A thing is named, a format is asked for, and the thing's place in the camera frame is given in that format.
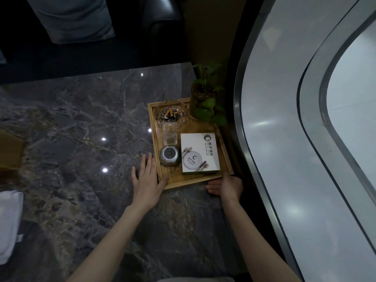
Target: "marble table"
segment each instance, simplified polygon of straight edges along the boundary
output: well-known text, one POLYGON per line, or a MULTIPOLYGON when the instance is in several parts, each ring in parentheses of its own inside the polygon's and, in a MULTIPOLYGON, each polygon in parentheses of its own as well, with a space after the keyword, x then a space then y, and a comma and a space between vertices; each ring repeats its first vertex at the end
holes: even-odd
MULTIPOLYGON (((21 168, 0 175, 0 191, 24 194, 25 234, 0 281, 59 282, 80 265, 131 203, 132 166, 153 152, 147 103, 189 97, 194 78, 181 63, 0 86, 0 129, 27 142, 21 168)), ((114 281, 235 275, 227 226, 204 183, 167 190, 114 281)))

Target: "glass ashtray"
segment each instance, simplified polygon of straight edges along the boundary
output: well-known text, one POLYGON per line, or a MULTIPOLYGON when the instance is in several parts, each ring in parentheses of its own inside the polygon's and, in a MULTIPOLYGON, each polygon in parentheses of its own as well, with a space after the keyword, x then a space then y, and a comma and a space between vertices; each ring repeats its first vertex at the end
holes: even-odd
POLYGON ((179 131, 188 123, 189 109, 187 104, 177 99, 163 101, 155 108, 154 118, 160 129, 163 123, 176 123, 176 131, 179 131))

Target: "potted plant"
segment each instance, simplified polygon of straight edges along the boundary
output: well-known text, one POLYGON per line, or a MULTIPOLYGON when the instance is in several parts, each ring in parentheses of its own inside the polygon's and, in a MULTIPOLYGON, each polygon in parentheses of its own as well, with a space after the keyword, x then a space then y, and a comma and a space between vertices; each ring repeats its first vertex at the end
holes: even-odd
POLYGON ((190 115, 193 118, 223 126, 227 119, 224 108, 218 99, 219 91, 224 88, 222 85, 216 85, 213 79, 220 66, 221 64, 218 63, 209 66, 194 65, 198 69, 200 78, 192 82, 190 115))

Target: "person's left hand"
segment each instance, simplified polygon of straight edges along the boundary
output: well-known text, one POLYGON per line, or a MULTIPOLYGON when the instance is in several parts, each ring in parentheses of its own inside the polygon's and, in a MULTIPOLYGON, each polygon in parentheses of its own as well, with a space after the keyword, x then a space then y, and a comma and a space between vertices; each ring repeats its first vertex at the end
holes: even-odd
POLYGON ((164 175, 157 184, 157 165, 155 157, 149 153, 146 164, 146 155, 141 158, 138 179, 136 168, 132 167, 133 202, 132 205, 140 207, 145 213, 150 211, 159 201, 162 191, 166 187, 168 176, 164 175))

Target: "black leather sofa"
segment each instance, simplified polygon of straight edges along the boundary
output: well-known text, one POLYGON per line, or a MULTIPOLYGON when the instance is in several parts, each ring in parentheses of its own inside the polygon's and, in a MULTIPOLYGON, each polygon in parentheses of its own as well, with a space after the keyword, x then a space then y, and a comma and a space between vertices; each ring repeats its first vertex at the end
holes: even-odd
POLYGON ((116 37, 53 44, 26 0, 0 1, 0 85, 185 61, 175 0, 106 0, 116 37))

